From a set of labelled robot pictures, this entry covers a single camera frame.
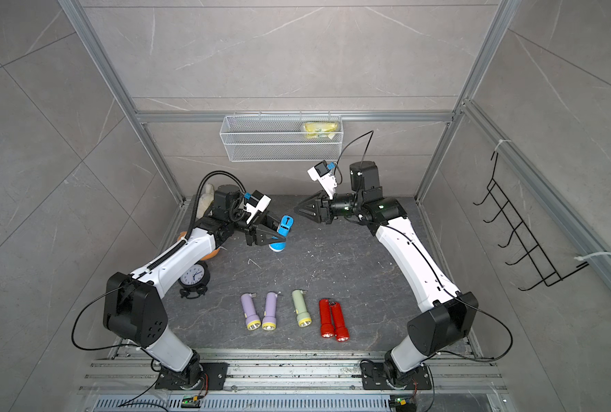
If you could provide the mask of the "red flashlight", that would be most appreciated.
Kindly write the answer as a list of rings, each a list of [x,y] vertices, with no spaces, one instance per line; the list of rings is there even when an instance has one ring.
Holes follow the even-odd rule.
[[[336,329],[331,315],[330,302],[328,299],[319,300],[320,333],[323,338],[336,336]]]
[[[335,327],[336,340],[338,342],[346,342],[350,338],[348,328],[344,319],[341,304],[339,302],[332,302],[330,304],[331,315]]]

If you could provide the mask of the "blue flashlight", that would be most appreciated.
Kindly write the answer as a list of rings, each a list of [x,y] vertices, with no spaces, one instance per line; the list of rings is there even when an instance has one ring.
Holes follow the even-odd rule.
[[[292,226],[293,226],[293,218],[291,216],[288,215],[284,215],[283,218],[281,219],[281,223],[279,225],[279,228],[277,229],[277,233],[281,236],[283,236],[284,238],[288,237]],[[279,243],[273,243],[269,246],[269,248],[273,251],[273,252],[282,252],[285,250],[286,248],[286,242],[279,242]]]

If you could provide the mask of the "black alarm clock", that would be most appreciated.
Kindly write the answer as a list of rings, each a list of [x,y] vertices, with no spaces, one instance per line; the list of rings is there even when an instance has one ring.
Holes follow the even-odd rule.
[[[205,261],[198,261],[178,279],[180,297],[187,300],[198,299],[207,293],[210,272]]]

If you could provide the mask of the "green flashlight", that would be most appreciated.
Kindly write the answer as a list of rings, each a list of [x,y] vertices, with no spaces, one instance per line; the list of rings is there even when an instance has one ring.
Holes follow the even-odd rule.
[[[296,313],[297,325],[300,328],[305,328],[312,323],[312,316],[308,312],[305,303],[304,291],[295,289],[292,292],[293,305]]]

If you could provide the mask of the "white plush dog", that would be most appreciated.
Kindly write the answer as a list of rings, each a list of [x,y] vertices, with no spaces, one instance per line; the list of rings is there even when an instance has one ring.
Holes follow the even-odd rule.
[[[200,195],[198,204],[197,204],[197,209],[196,209],[196,218],[197,219],[200,219],[205,215],[207,208],[214,201],[214,192],[215,192],[215,189],[214,189],[213,184],[207,183],[204,186],[204,189],[202,190],[202,194]]]

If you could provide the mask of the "yellow item in basket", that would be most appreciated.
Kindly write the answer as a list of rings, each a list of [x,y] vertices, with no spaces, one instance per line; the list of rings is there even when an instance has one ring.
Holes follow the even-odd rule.
[[[300,126],[301,132],[306,139],[329,139],[336,138],[340,131],[339,122],[305,122]]]

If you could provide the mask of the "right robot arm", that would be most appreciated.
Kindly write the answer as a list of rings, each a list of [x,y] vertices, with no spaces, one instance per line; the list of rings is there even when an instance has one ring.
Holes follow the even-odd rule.
[[[421,364],[468,336],[479,310],[472,293],[462,293],[441,271],[425,249],[408,214],[394,197],[385,197],[373,161],[350,165],[351,191],[336,188],[336,165],[320,161],[308,169],[322,187],[295,207],[295,212],[317,223],[356,217],[386,248],[412,289],[419,315],[407,325],[407,336],[384,358],[384,375],[394,387],[408,384]]]

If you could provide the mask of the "black wall hook rack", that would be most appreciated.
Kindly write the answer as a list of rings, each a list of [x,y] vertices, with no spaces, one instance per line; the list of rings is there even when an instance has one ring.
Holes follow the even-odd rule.
[[[517,244],[520,247],[518,256],[506,261],[505,265],[513,268],[526,261],[534,269],[536,274],[535,282],[528,287],[518,287],[518,290],[520,292],[529,292],[540,285],[550,288],[557,283],[565,281],[566,278],[587,269],[590,265],[585,261],[581,261],[568,273],[558,270],[542,246],[542,243],[533,233],[530,224],[525,221],[515,204],[507,196],[506,191],[497,181],[499,154],[493,152],[490,161],[492,163],[492,170],[490,179],[485,187],[484,197],[479,202],[473,202],[473,205],[476,207],[487,204],[494,206],[494,214],[490,218],[483,218],[482,221],[484,223],[492,224],[496,221],[503,221],[508,225],[509,236],[505,242],[498,244],[500,249],[505,250],[513,244]]]

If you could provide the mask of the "orange plush toy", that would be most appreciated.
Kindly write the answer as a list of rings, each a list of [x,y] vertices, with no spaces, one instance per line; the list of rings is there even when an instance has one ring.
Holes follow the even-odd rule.
[[[185,239],[186,239],[186,231],[183,231],[178,235],[177,241],[185,240]],[[215,249],[214,251],[210,252],[209,254],[203,256],[202,261],[207,261],[209,259],[215,258],[219,254],[219,252],[220,252],[220,248]]]

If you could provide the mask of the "purple flashlight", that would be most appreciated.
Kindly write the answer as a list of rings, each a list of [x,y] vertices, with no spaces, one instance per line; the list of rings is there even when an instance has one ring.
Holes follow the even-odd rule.
[[[264,316],[262,318],[262,329],[274,331],[277,328],[277,300],[279,294],[268,292],[265,299]]]
[[[245,293],[240,296],[240,302],[244,311],[245,326],[248,331],[255,331],[261,327],[262,321],[257,315],[254,304],[254,294]]]

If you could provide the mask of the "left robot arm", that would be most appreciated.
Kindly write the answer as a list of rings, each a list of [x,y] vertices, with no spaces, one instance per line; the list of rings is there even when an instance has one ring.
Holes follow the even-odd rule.
[[[104,328],[138,345],[159,362],[161,374],[178,386],[193,388],[202,380],[200,357],[170,329],[163,299],[187,270],[221,247],[236,232],[248,245],[285,241],[279,220],[269,212],[271,199],[236,185],[214,192],[203,217],[154,261],[130,274],[118,272],[106,283]]]

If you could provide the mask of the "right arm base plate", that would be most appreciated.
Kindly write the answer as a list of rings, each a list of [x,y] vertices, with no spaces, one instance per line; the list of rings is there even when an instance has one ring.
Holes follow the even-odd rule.
[[[425,365],[409,372],[400,372],[391,360],[373,362],[362,360],[360,374],[363,389],[366,391],[406,391],[432,389],[431,374]]]

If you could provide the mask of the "red flashlight left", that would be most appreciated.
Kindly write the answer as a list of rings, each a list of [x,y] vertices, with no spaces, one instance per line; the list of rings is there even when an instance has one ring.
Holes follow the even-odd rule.
[[[323,338],[336,336],[336,329],[331,315],[330,302],[328,299],[319,300],[320,333]]]

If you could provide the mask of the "red flashlight right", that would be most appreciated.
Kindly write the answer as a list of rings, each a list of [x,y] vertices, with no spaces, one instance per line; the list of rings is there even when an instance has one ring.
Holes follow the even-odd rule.
[[[335,327],[336,340],[338,342],[346,342],[350,338],[348,328],[344,319],[341,304],[339,302],[332,302],[330,304],[331,315]]]

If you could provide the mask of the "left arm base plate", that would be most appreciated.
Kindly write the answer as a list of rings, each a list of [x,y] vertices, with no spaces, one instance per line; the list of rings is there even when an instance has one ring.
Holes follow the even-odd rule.
[[[154,386],[168,391],[222,391],[226,382],[229,364],[226,362],[200,363],[189,365],[183,372],[171,371],[161,367],[159,378]]]

